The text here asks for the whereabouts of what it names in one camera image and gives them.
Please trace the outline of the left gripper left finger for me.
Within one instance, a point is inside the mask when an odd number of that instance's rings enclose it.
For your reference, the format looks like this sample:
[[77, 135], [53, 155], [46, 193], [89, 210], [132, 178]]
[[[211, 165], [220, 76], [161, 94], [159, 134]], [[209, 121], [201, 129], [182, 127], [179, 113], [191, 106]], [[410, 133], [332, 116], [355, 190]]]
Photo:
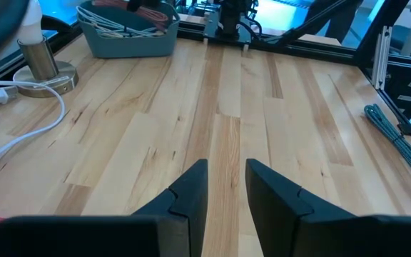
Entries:
[[0, 257], [200, 257], [207, 209], [208, 162], [199, 159], [131, 215], [0, 221]]

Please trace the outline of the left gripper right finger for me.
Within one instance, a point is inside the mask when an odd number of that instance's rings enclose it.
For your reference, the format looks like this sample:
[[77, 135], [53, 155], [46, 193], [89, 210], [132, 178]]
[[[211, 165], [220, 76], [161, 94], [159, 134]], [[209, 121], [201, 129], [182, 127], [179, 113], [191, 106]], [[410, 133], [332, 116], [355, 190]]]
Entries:
[[411, 216], [356, 216], [252, 158], [245, 182], [264, 257], [411, 257]]

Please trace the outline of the teal plastic basket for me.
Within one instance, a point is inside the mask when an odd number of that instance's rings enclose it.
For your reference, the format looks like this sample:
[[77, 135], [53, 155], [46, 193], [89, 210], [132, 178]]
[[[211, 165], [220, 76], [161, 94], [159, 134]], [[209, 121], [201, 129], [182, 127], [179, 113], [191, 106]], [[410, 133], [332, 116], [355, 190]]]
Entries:
[[102, 59], [168, 56], [181, 21], [164, 0], [86, 0], [76, 12], [92, 54]]

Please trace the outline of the brass lamp base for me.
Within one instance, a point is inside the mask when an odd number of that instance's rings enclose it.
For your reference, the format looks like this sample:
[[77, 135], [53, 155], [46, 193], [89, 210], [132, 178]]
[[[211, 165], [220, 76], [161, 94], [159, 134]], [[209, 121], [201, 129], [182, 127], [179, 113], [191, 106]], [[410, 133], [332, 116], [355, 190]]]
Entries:
[[53, 94], [45, 89], [53, 89], [62, 95], [75, 89], [78, 84], [76, 67], [65, 61], [56, 61], [46, 39], [37, 44], [23, 44], [17, 41], [26, 66], [12, 77], [13, 81], [35, 83], [36, 86], [20, 86], [19, 92], [33, 98], [48, 98]]

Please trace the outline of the white light bulb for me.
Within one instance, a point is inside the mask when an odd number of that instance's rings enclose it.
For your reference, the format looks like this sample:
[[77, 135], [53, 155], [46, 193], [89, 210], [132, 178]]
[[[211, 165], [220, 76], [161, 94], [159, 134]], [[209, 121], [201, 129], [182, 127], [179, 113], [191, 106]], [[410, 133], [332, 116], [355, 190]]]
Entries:
[[39, 0], [29, 0], [28, 9], [17, 34], [17, 41], [20, 44], [34, 45], [44, 40], [41, 30], [42, 16]]

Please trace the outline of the black arched bracket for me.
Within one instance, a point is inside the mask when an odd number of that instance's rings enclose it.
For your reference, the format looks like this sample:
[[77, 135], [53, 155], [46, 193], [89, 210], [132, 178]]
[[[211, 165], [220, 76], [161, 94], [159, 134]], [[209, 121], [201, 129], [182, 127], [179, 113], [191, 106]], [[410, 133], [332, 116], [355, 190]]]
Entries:
[[65, 21], [48, 15], [42, 16], [41, 29], [47, 31], [56, 31], [58, 33], [69, 33], [73, 31], [73, 27], [67, 24]]

